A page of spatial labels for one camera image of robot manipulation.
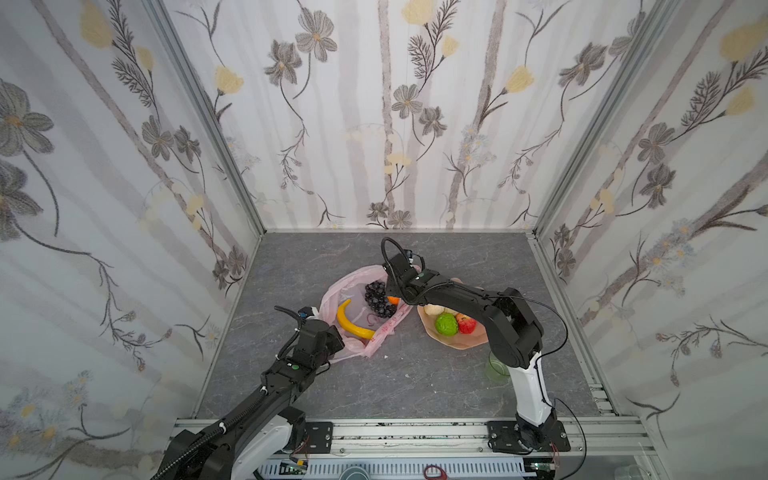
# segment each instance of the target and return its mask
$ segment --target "scissors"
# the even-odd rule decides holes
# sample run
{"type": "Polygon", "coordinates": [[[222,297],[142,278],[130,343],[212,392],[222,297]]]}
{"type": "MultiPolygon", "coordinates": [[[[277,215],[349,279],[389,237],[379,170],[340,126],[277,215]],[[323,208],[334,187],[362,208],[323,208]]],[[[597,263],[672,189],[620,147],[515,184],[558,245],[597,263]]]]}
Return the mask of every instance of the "scissors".
{"type": "Polygon", "coordinates": [[[437,465],[427,465],[424,467],[424,478],[426,480],[448,480],[448,474],[437,465]]]}

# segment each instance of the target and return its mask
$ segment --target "plastic bag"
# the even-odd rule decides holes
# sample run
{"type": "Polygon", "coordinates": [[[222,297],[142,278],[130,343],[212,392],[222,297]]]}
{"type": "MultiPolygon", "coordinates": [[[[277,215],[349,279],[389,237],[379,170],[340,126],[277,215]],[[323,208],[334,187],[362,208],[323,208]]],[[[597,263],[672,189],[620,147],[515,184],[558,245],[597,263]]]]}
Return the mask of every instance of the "plastic bag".
{"type": "Polygon", "coordinates": [[[352,358],[354,356],[369,357],[379,349],[384,339],[395,332],[395,326],[404,319],[412,306],[400,302],[397,310],[388,319],[379,318],[366,303],[366,285],[377,280],[386,282],[387,274],[381,265],[364,266],[334,283],[323,295],[320,304],[319,317],[329,325],[336,325],[339,333],[344,338],[344,350],[338,352],[331,362],[352,358]],[[336,311],[345,300],[352,299],[346,307],[346,317],[357,326],[375,330],[376,334],[371,340],[365,342],[352,333],[347,332],[339,325],[336,319],[336,311]]]}

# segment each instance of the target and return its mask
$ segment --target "bunch of black grapes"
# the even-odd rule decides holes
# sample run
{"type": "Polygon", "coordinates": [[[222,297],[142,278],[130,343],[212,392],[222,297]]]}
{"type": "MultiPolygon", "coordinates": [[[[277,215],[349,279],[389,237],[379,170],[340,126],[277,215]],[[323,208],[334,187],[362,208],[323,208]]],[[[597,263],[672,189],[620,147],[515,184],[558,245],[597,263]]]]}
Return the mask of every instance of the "bunch of black grapes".
{"type": "Polygon", "coordinates": [[[371,282],[366,285],[366,303],[381,318],[389,318],[397,311],[384,294],[384,282],[371,282]]]}

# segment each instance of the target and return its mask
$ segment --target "floral wallpaper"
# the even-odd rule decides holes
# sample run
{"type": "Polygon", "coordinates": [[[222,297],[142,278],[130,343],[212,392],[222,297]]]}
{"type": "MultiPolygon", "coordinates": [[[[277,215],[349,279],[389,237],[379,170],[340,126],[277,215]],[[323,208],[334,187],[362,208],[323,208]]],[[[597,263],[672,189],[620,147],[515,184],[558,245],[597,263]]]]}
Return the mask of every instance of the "floral wallpaper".
{"type": "Polygon", "coordinates": [[[257,239],[141,4],[5,2],[0,42],[3,474],[146,478],[257,239]]]}
{"type": "Polygon", "coordinates": [[[675,479],[762,478],[768,9],[684,2],[551,227],[551,265],[675,479]]]}
{"type": "Polygon", "coordinates": [[[653,6],[164,3],[266,226],[373,230],[533,227],[653,6]]]}

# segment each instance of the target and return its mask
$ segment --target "white fruit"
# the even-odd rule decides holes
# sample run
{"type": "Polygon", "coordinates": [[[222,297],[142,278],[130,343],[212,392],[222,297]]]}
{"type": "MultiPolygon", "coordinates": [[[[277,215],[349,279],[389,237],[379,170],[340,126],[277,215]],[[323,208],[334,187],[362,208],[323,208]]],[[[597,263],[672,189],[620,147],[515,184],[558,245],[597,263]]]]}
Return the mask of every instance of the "white fruit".
{"type": "Polygon", "coordinates": [[[424,313],[427,315],[439,315],[445,312],[445,307],[440,305],[432,305],[431,303],[424,307],[424,313]]]}

